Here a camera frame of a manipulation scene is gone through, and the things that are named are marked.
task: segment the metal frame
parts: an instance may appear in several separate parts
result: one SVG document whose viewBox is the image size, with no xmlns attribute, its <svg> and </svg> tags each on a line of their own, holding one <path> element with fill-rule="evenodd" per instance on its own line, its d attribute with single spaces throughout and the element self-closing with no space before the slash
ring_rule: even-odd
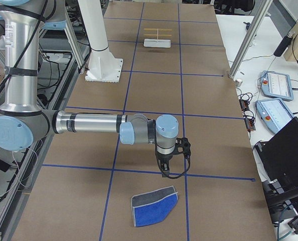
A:
<svg viewBox="0 0 298 241">
<path fill-rule="evenodd" d="M 83 54 L 87 55 L 88 48 L 84 49 Z M 75 61 L 75 57 L 72 57 L 72 61 L 70 62 L 67 71 L 64 73 L 63 79 L 59 84 L 57 89 L 57 93 L 55 94 L 53 100 L 50 102 L 49 109 L 64 109 L 66 103 L 68 101 L 68 97 L 70 96 L 75 82 L 79 76 L 78 66 Z M 3 202 L 6 203 L 7 208 L 1 213 L 0 216 L 0 232 L 2 232 L 3 240 L 11 240 L 12 235 L 17 227 L 17 224 L 21 218 L 23 210 L 26 206 L 26 203 L 29 198 L 29 193 L 32 191 L 33 185 L 36 181 L 38 173 L 42 167 L 43 160 L 47 154 L 47 150 L 51 144 L 52 136 L 47 137 L 44 140 L 43 146 L 39 151 L 39 162 L 36 165 L 35 172 L 32 174 L 32 182 L 28 188 L 19 191 L 19 183 L 16 187 L 9 192 L 5 200 Z M 34 143 L 30 148 L 35 149 L 38 143 Z M 29 151 L 23 160 L 23 165 L 21 166 L 21 171 L 19 172 L 19 178 L 22 178 L 25 174 L 30 173 L 29 164 L 35 158 L 35 154 L 32 151 Z"/>
<path fill-rule="evenodd" d="M 231 66 L 231 69 L 228 73 L 229 78 L 233 79 L 239 69 L 239 66 L 241 65 L 249 46 L 251 45 L 256 32 L 259 28 L 259 26 L 261 25 L 264 17 L 266 16 L 266 13 L 271 5 L 271 3 L 273 2 L 273 0 L 263 0 L 260 4 L 260 7 L 256 13 L 256 16 L 254 17 L 250 28 L 238 50 L 238 53 L 235 57 L 235 60 L 233 62 L 233 65 Z"/>
</svg>

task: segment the robotic arm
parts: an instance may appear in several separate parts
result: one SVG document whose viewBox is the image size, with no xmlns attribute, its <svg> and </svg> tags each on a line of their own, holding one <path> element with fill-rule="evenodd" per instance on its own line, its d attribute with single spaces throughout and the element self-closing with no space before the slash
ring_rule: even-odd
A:
<svg viewBox="0 0 298 241">
<path fill-rule="evenodd" d="M 88 2 L 79 0 L 80 7 L 87 7 Z M 99 0 L 92 3 L 93 8 L 94 5 L 96 12 L 93 14 L 102 18 Z M 64 0 L 0 0 L 6 36 L 6 77 L 3 81 L 6 94 L 5 102 L 0 106 L 0 147 L 19 151 L 43 137 L 64 132 L 114 132 L 119 133 L 123 144 L 154 144 L 157 163 L 164 177 L 183 175 L 190 167 L 190 143 L 186 138 L 177 138 L 178 122 L 171 115 L 149 120 L 142 114 L 65 113 L 41 109 L 37 105 L 37 33 L 44 24 L 62 26 L 65 22 L 64 8 Z M 104 25 L 99 28 L 100 33 L 105 35 Z M 100 38 L 101 44 L 106 42 L 107 45 L 106 37 Z M 108 47 L 99 51 L 96 44 L 92 41 L 90 44 L 92 52 L 102 52 L 100 57 L 93 58 L 98 60 L 99 65 L 107 60 L 106 53 L 113 57 Z M 99 72 L 105 75 L 108 70 Z M 188 168 L 181 175 L 170 177 L 169 160 L 179 154 L 187 159 Z"/>
</svg>

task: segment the white column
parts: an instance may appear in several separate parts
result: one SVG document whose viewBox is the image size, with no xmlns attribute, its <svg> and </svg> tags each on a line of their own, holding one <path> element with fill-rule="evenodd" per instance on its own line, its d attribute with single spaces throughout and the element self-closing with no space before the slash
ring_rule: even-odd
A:
<svg viewBox="0 0 298 241">
<path fill-rule="evenodd" d="M 78 0 L 84 25 L 92 48 L 88 81 L 119 82 L 122 59 L 116 59 L 108 47 L 99 0 Z"/>
</svg>

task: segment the black cylinder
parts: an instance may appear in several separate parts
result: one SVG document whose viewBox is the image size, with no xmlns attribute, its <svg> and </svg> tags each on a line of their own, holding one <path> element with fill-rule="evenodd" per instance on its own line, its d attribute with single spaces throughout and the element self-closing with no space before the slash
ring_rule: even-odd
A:
<svg viewBox="0 0 298 241">
<path fill-rule="evenodd" d="M 290 45 L 292 40 L 293 37 L 285 36 L 280 42 L 279 46 L 276 48 L 274 56 L 280 57 L 284 53 L 285 49 Z"/>
</svg>

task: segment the workbench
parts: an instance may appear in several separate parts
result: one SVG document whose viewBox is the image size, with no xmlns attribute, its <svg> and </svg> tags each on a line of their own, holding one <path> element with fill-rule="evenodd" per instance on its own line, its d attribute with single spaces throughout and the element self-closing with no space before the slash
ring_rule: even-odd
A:
<svg viewBox="0 0 298 241">
<path fill-rule="evenodd" d="M 109 48 L 124 59 L 120 81 L 81 75 L 66 111 L 172 114 L 192 144 L 191 168 L 169 180 L 153 145 L 125 146 L 117 134 L 57 135 L 12 240 L 274 241 L 213 7 L 112 2 L 104 18 Z M 144 28 L 173 29 L 171 48 L 145 48 Z M 186 165 L 173 157 L 171 172 Z M 171 185 L 179 200 L 168 217 L 134 227 L 130 198 Z"/>
</svg>

